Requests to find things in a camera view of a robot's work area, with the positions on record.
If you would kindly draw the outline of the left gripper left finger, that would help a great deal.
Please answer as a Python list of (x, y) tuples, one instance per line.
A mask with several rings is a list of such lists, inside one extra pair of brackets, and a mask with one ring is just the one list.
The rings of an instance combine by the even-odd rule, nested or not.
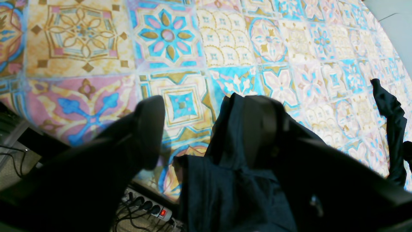
[(109, 232), (128, 184), (158, 162), (161, 96), (1, 191), (2, 232)]

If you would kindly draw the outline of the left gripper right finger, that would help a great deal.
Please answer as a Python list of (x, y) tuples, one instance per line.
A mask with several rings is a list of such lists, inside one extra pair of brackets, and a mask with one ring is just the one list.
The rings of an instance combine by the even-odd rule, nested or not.
[(293, 122), (282, 104), (246, 96), (247, 162), (271, 170), (299, 232), (410, 232), (411, 193)]

